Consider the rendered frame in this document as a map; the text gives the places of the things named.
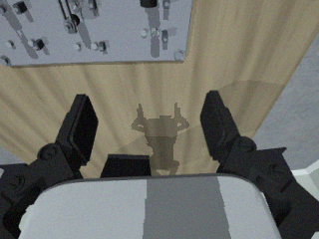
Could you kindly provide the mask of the toggle clamp with red handle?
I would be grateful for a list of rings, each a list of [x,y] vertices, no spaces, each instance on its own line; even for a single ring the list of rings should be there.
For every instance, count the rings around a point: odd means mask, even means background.
[[[77,34],[77,26],[80,24],[80,19],[77,15],[72,14],[71,10],[70,10],[70,6],[68,3],[68,0],[64,0],[65,3],[65,7],[68,13],[68,17],[66,17],[63,5],[61,0],[57,0],[59,9],[61,11],[62,17],[63,17],[63,26],[64,26],[64,30],[68,31],[68,34]]]

